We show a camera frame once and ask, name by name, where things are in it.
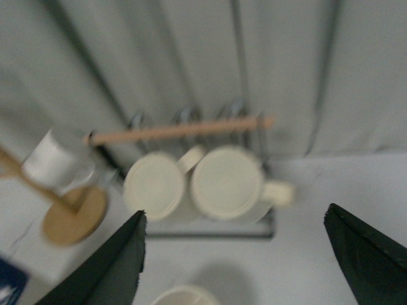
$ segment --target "metal rack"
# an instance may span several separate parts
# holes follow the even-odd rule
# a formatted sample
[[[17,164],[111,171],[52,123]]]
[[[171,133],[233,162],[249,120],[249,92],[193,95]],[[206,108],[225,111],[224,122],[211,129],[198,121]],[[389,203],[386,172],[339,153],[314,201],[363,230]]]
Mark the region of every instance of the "metal rack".
[[[217,119],[239,119],[245,118],[248,115],[248,110],[245,108],[245,104],[242,98],[236,98],[231,103],[225,105]],[[259,122],[263,121],[263,115],[258,117]],[[188,125],[193,123],[199,123],[201,120],[201,114],[196,107],[183,107],[174,116],[172,123],[177,125]],[[137,131],[142,130],[145,127],[151,127],[152,122],[150,119],[146,119],[143,112],[137,111],[133,116],[131,122],[128,124],[128,129]],[[258,125],[257,129],[259,152],[258,155],[262,162],[262,168],[267,177],[271,177],[272,169],[269,164],[269,153],[267,150],[265,129]],[[211,141],[207,138],[196,136],[185,136],[179,138],[179,143],[183,150],[187,151],[195,144],[203,144],[207,147],[211,146]],[[253,141],[251,133],[247,130],[242,132],[232,131],[226,138],[223,137],[223,141],[218,142],[217,145],[225,144],[228,142],[234,145],[241,145],[246,149],[253,150]],[[155,140],[149,140],[144,142],[138,142],[136,146],[143,152],[148,153],[150,151],[157,150],[159,144]],[[109,155],[108,149],[105,145],[98,145],[98,150],[103,152],[105,158],[114,167],[119,167],[113,158]],[[124,179],[125,174],[121,174],[120,177]],[[261,220],[255,224],[239,224],[235,222],[221,222],[202,217],[191,224],[183,224],[179,226],[168,226],[161,223],[151,223],[147,226],[147,238],[160,239],[160,238],[200,238],[200,239],[259,239],[270,240],[275,234],[275,211],[271,209]]]

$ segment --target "wooden dowel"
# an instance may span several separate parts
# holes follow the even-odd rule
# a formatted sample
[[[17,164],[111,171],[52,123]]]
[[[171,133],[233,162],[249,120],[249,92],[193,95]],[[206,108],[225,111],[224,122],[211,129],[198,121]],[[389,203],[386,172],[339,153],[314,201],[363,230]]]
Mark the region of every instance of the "wooden dowel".
[[[50,200],[53,203],[61,205],[64,210],[68,210],[71,213],[76,213],[76,207],[70,207],[60,196],[55,194],[49,189],[45,189],[40,185],[33,182],[31,179],[28,179],[21,171],[21,164],[13,156],[8,154],[2,147],[0,147],[0,163],[8,168],[9,171],[14,172],[20,179],[22,179],[26,184],[31,186],[45,198]]]
[[[227,119],[213,122],[194,123],[190,125],[180,124],[177,126],[166,126],[120,133],[96,133],[95,135],[92,135],[92,137],[85,137],[83,140],[86,144],[97,146],[101,144],[135,142],[139,140],[171,139],[185,137],[188,135],[209,135],[233,131],[243,132],[255,130],[259,126],[262,128],[270,128],[273,123],[274,119],[270,116],[265,117],[261,121],[258,118]]]

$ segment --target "gray curtain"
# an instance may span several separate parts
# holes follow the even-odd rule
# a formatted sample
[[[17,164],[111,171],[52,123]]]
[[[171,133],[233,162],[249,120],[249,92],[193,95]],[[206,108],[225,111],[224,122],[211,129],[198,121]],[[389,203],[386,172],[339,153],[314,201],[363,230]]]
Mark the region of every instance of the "gray curtain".
[[[22,159],[55,123],[124,130],[245,97],[273,156],[406,149],[407,2],[0,3],[1,143]],[[125,167],[140,156],[111,146]]]

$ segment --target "white mug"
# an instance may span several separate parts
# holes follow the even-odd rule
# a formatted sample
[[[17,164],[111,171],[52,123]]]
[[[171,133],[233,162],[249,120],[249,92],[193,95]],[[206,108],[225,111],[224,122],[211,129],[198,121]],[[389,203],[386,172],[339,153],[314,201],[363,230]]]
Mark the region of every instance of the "white mug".
[[[44,136],[22,164],[23,174],[46,188],[86,183],[95,163],[90,148],[69,127],[55,126]]]
[[[132,212],[144,210],[147,220],[168,224],[191,222],[202,216],[193,204],[187,173],[205,156],[192,147],[178,161],[165,152],[151,152],[137,160],[124,182],[124,199]]]
[[[222,146],[209,152],[195,168],[191,195],[210,218],[254,223],[273,205],[289,204],[294,187],[265,180],[261,163],[252,152],[239,146]]]
[[[167,290],[150,305],[220,305],[220,302],[202,287],[183,285]]]

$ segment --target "wooden base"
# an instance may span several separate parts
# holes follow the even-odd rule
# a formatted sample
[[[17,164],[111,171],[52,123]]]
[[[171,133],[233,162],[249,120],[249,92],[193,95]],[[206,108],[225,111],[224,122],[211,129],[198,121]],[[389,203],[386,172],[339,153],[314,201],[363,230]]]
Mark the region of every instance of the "wooden base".
[[[77,213],[53,204],[43,220],[43,232],[54,244],[72,245],[91,235],[107,210],[107,196],[102,189],[80,187],[66,193],[63,200]]]

